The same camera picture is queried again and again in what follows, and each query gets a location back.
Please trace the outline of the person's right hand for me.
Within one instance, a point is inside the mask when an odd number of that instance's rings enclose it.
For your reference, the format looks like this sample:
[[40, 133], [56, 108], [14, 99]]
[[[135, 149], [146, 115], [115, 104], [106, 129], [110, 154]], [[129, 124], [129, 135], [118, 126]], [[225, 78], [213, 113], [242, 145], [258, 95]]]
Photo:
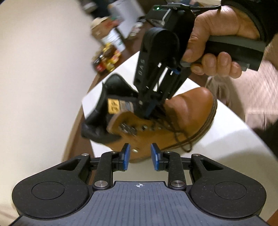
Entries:
[[260, 38], [259, 31], [247, 14], [235, 7], [222, 6], [219, 10], [197, 16], [182, 60], [191, 63], [191, 71], [197, 75], [240, 77], [241, 66], [233, 62], [228, 53], [220, 52], [218, 56], [204, 54], [210, 36], [226, 35]]

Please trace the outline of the dark sleeve forearm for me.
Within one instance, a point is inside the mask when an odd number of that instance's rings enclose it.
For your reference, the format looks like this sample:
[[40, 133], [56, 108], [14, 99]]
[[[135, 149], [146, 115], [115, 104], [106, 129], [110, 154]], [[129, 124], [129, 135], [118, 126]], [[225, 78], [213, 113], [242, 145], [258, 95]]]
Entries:
[[275, 0], [231, 0], [221, 1], [222, 6], [233, 6], [254, 22], [261, 40], [269, 44], [277, 34], [277, 1]]

